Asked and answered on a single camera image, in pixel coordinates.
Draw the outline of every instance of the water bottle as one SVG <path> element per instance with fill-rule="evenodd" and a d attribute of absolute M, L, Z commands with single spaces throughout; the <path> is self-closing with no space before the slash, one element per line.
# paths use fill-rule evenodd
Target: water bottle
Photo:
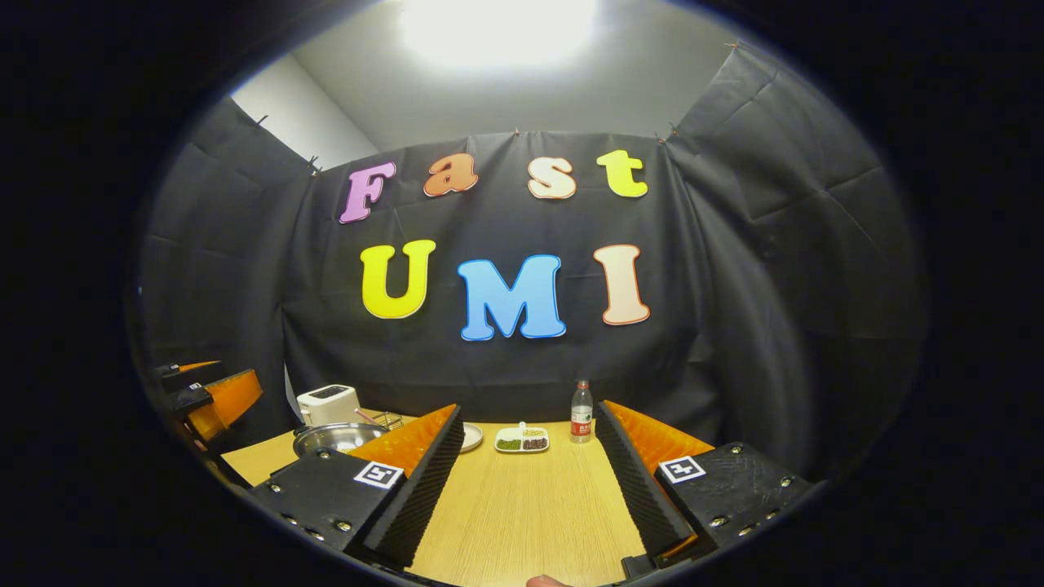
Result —
<path fill-rule="evenodd" d="M 594 401 L 591 399 L 588 381 L 580 379 L 576 382 L 576 392 L 573 394 L 572 418 L 569 427 L 570 440 L 575 443 L 591 440 L 591 413 L 593 410 Z"/>

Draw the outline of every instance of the table surface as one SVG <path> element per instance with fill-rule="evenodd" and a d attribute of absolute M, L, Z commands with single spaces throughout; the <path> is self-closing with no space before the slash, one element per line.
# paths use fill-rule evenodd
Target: table surface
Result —
<path fill-rule="evenodd" d="M 623 581 L 620 559 L 645 548 L 598 439 L 573 444 L 569 422 L 533 422 L 547 450 L 503 453 L 497 430 L 518 423 L 475 425 L 482 442 L 457 457 L 406 570 L 461 587 L 522 587 L 541 573 L 575 587 Z M 292 444 L 289 431 L 222 456 L 259 485 L 296 460 Z"/>

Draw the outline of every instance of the wire rack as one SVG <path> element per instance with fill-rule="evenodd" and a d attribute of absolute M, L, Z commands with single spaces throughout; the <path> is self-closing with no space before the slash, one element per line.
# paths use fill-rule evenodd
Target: wire rack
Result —
<path fill-rule="evenodd" d="M 392 414 L 390 412 L 383 412 L 374 416 L 374 420 L 381 425 L 385 430 L 394 430 L 396 428 L 402 427 L 402 416 L 398 414 Z"/>

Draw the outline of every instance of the white dish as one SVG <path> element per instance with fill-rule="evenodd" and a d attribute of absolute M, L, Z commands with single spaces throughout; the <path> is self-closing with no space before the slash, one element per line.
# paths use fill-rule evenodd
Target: white dish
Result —
<path fill-rule="evenodd" d="M 501 441 L 520 441 L 519 448 L 500 448 Z M 538 441 L 544 440 L 544 446 L 540 448 L 523 448 L 525 447 L 525 441 Z M 500 452 L 541 452 L 547 450 L 551 446 L 551 437 L 547 433 L 547 429 L 540 428 L 536 426 L 526 426 L 525 422 L 519 422 L 519 425 L 511 428 L 501 428 L 497 430 L 496 441 L 493 443 L 493 447 Z"/>
<path fill-rule="evenodd" d="M 478 446 L 478 443 L 480 442 L 482 442 L 482 428 L 465 422 L 464 444 L 460 445 L 460 452 L 468 452 Z"/>

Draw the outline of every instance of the white toaster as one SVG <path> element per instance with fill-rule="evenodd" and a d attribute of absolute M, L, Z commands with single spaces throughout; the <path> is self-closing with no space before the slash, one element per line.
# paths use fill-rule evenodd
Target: white toaster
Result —
<path fill-rule="evenodd" d="M 338 422 L 365 422 L 355 413 L 359 407 L 359 397 L 355 388 L 348 385 L 327 385 L 298 396 L 301 417 L 309 426 L 322 426 Z"/>

